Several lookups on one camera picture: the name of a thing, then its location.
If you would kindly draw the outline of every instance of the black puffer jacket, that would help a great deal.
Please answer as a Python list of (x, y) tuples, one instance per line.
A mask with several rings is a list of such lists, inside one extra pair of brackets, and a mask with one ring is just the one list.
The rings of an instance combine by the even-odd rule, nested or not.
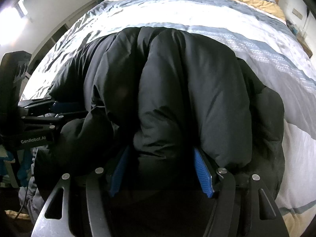
[(38, 186), (92, 170), (115, 141), (126, 141), (138, 156), (136, 189), (171, 188), (200, 145), (221, 167), (259, 174), (276, 197), (282, 100), (225, 45), (175, 29), (127, 28), (89, 43), (63, 69), (50, 95), (82, 102), (89, 114), (38, 152)]

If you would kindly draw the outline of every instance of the wall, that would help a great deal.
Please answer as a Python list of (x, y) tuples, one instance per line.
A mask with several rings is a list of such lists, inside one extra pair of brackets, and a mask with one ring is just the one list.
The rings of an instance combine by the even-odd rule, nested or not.
[[(284, 11), (285, 17), (294, 23), (301, 31), (301, 35), (304, 37), (307, 45), (313, 52), (311, 62), (316, 70), (316, 20), (311, 13), (307, 16), (307, 6), (303, 0), (279, 0), (279, 6)], [(303, 19), (300, 20), (295, 16), (292, 11), (295, 8), (299, 13), (303, 15)]]
[(34, 53), (44, 39), (64, 19), (91, 0), (24, 0), (26, 24), (12, 43), (0, 46), (0, 59), (6, 52), (25, 50)]

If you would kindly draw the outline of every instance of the bed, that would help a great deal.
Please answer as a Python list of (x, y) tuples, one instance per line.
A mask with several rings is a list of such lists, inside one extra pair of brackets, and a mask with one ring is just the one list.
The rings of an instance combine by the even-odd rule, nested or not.
[(316, 214), (316, 71), (276, 0), (105, 0), (81, 17), (34, 71), (22, 100), (43, 98), (78, 50), (127, 27), (163, 26), (215, 39), (278, 92), (285, 173), (276, 203), (291, 237)]

